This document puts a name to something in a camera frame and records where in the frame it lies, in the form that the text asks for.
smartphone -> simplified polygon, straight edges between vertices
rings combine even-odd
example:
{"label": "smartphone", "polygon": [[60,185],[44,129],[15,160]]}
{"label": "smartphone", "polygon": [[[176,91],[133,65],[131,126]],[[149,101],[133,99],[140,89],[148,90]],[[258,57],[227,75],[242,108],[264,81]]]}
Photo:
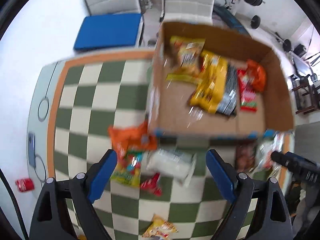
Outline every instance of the smartphone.
{"label": "smartphone", "polygon": [[35,155],[35,134],[28,133],[28,158],[29,164],[36,168],[36,155]]}

red soda can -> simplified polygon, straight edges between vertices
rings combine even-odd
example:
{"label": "red soda can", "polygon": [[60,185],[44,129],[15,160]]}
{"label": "red soda can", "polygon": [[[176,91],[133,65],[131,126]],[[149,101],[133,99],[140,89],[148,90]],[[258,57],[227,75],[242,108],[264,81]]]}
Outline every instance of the red soda can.
{"label": "red soda can", "polygon": [[26,192],[30,190],[35,189],[35,184],[33,184],[32,179],[26,178],[26,179],[17,179],[16,180],[16,185],[18,187],[18,190],[20,192]]}

open cardboard box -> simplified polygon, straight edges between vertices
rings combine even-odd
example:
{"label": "open cardboard box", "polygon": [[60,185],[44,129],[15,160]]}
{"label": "open cardboard box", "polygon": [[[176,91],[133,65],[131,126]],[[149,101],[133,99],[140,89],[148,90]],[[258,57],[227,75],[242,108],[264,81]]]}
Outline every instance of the open cardboard box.
{"label": "open cardboard box", "polygon": [[[165,80],[172,71],[168,64],[172,36],[205,38],[204,49],[230,59],[237,68],[246,67],[247,59],[259,62],[266,70],[267,83],[265,91],[256,96],[257,112],[240,110],[237,91],[236,116],[204,112],[199,119],[194,111],[190,113],[188,100],[196,86]],[[149,130],[158,136],[241,139],[262,136],[266,130],[288,131],[294,127],[288,87],[272,49],[248,36],[208,25],[162,23],[153,58],[149,107]]]}

green and white checkered pattern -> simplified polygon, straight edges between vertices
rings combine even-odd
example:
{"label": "green and white checkered pattern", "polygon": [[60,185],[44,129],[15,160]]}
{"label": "green and white checkered pattern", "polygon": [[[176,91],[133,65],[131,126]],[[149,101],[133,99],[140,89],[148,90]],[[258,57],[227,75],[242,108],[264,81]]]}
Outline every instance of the green and white checkered pattern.
{"label": "green and white checkered pattern", "polygon": [[[74,66],[68,70],[56,117],[57,180],[86,172],[101,159],[111,148],[108,126],[128,127],[143,122],[150,66],[148,60],[127,60]],[[225,214],[226,201],[205,165],[209,141],[160,140],[160,147],[197,153],[189,187],[181,187],[173,178],[163,176],[160,179],[163,195],[157,197],[111,181],[93,204],[97,215],[113,240],[141,239],[154,213],[178,228],[179,232],[172,234],[173,239],[210,239]],[[216,150],[225,161],[234,162],[234,147]],[[144,158],[141,181],[152,175],[145,170],[145,161]],[[72,201],[67,200],[67,204],[71,221],[81,232]],[[242,229],[244,235],[252,215],[248,213],[246,227]]]}

blue seat cushion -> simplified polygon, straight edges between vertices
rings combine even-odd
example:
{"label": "blue seat cushion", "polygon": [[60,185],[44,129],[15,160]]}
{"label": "blue seat cushion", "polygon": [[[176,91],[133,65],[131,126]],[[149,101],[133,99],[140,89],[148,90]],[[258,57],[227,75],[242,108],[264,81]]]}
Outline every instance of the blue seat cushion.
{"label": "blue seat cushion", "polygon": [[80,27],[74,50],[135,46],[140,13],[87,16]]}

